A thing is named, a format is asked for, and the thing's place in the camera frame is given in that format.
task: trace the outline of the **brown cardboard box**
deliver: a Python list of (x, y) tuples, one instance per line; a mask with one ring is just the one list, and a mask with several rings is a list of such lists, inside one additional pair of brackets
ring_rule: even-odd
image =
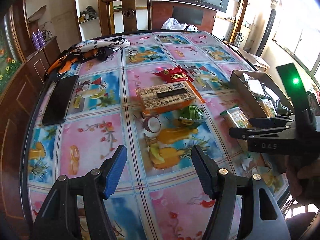
[(255, 99), (255, 97), (252, 95), (250, 90), (240, 79), (242, 73), (246, 73), (248, 76), (260, 80), (260, 83), (264, 83), (268, 88), (273, 90), (273, 92), (280, 98), (281, 103), (289, 108), (294, 114), (293, 106), (289, 102), (287, 96), (266, 73), (258, 71), (233, 70), (230, 77), (230, 82), (248, 104), (255, 118), (266, 118), (267, 115), (259, 105), (258, 101)]

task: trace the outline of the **patterned tablecloth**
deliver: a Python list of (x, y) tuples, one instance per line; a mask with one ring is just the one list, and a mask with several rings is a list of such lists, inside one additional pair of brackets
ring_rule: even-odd
[[(93, 59), (72, 66), (67, 75), (78, 74), (79, 80), (62, 125), (41, 125), (55, 84), (47, 92), (29, 151), (28, 188), (33, 220), (59, 175), (85, 175), (100, 167), (120, 144), (127, 147), (128, 160), (115, 194), (105, 201), (118, 239), (201, 239), (215, 201), (203, 192), (192, 165), (191, 148), (196, 144), (220, 167), (236, 175), (261, 174), (279, 198), (288, 186), (285, 177), (275, 174), (272, 164), (261, 154), (242, 152), (219, 115), (237, 104), (248, 118), (252, 116), (228, 82), (233, 69), (252, 70), (251, 67), (206, 32), (143, 33), (126, 38), (131, 46), (106, 61)], [(197, 129), (177, 128), (177, 111), (146, 119), (140, 113), (135, 89), (163, 84), (154, 73), (177, 64), (194, 78), (194, 85), (205, 100), (201, 107), (208, 119)], [(166, 148), (165, 165), (153, 163), (144, 134), (157, 140), (160, 151)], [(80, 197), (78, 208), (83, 238), (89, 239)], [(238, 197), (230, 238), (236, 236), (240, 211)]]

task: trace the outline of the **thermos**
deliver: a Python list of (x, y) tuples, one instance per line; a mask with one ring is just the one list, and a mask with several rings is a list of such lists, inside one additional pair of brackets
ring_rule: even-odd
[(38, 37), (40, 47), (42, 48), (45, 45), (45, 42), (44, 42), (42, 32), (39, 29), (37, 30), (37, 37)]
[(235, 38), (235, 41), (233, 42), (233, 45), (235, 45), (237, 48), (239, 48), (241, 41), (244, 41), (243, 34), (242, 33), (236, 33), (236, 38)]
[(40, 49), (40, 44), (38, 41), (37, 34), (32, 33), (31, 38), (32, 38), (33, 45), (36, 47), (36, 50)]

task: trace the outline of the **green light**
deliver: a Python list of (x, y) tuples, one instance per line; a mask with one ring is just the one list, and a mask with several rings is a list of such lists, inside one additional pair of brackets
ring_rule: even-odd
[(294, 78), (293, 80), (292, 80), (292, 83), (293, 84), (299, 84), (299, 78)]

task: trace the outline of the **screw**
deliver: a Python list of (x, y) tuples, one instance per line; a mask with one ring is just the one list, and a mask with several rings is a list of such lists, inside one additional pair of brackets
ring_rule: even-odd
[(93, 169), (92, 171), (91, 171), (91, 174), (92, 175), (98, 175), (100, 173), (100, 170), (99, 169)]
[(260, 180), (260, 179), (261, 179), (261, 176), (260, 176), (259, 174), (254, 174), (254, 175), (253, 175), (253, 178), (254, 178), (255, 180)]
[(222, 174), (222, 175), (227, 175), (228, 174), (228, 170), (222, 168), (219, 170), (219, 173)]
[(58, 181), (64, 181), (64, 180), (66, 180), (66, 178), (67, 178), (66, 175), (60, 175), (60, 176), (58, 177)]

